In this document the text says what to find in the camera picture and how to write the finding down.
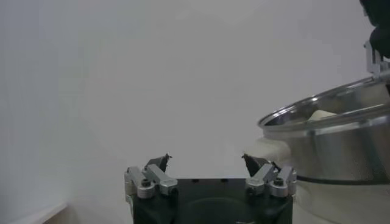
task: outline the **black object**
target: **black object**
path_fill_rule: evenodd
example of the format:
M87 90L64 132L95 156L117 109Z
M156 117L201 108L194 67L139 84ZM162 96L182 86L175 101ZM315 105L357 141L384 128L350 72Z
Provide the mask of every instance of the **black object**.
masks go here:
M371 33L371 46L390 58L390 0L360 0L360 3L376 27Z
M134 224L292 224L293 198L250 197L245 179L178 179L178 194L133 196Z
M166 165L167 165L168 160L170 158L172 158L170 155L165 154L165 156L161 156L161 157L158 157L158 158L155 158L155 159L151 159L151 160L149 160L149 162L147 162L145 167L147 167L148 165L151 165L151 164L155 164L156 166L158 166L158 168L160 168L160 170L165 172Z
M269 163L266 159L253 157L248 154L244 154L242 158L245 160L246 168L251 177L254 176L264 164Z

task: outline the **silver metal bracket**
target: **silver metal bracket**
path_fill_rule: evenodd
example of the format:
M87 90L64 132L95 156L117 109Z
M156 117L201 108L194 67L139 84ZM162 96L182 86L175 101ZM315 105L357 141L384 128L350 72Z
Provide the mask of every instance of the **silver metal bracket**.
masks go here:
M290 166L281 169L278 176L270 182L271 195L279 198L295 195L297 191L297 172Z
M124 174L124 180L127 201L129 200L128 195L136 195L142 199L154 196L155 184L148 180L138 167L129 167Z
M159 185L160 192L163 195L169 196L177 193L177 180L167 176L155 164L146 166L146 170L143 173Z
M366 48L367 71L376 80L390 80L390 63L384 61L383 56L372 48L370 41L364 44Z
M251 178L245 180L246 191L250 195L260 195L264 192L266 185L277 175L277 169L271 164L264 164L260 170Z

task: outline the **bolt head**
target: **bolt head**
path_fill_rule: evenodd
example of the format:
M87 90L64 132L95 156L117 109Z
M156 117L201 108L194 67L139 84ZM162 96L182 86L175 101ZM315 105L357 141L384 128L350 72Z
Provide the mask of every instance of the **bolt head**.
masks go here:
M277 177L275 180L274 180L274 184L276 185L276 186L282 186L282 185L284 185L284 181L283 181L283 179L281 179L280 177Z
M148 179L143 179L141 182L142 187L149 187L151 185L151 181Z

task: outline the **metal pot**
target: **metal pot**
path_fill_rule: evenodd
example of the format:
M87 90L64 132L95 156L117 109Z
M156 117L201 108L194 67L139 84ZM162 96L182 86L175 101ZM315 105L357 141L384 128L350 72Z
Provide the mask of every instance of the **metal pot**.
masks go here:
M265 138L289 146L289 165L301 180L388 183L389 91L386 82L363 79L281 108L262 118L259 126ZM336 115L308 121L317 110Z

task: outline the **white surface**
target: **white surface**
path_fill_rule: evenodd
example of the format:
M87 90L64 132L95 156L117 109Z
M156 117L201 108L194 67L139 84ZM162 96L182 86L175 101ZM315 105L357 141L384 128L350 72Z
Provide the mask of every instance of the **white surface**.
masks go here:
M257 139L252 146L246 147L244 152L250 156L281 163L291 157L291 149L285 142L268 138Z
M0 1L0 223L130 223L122 173L244 176L256 122L367 76L351 0Z
M39 212L18 219L9 224L42 224L66 208L66 203L49 206Z
M324 110L316 110L311 117L309 118L309 121L318 121L324 117L329 117L336 115L335 113L324 111Z

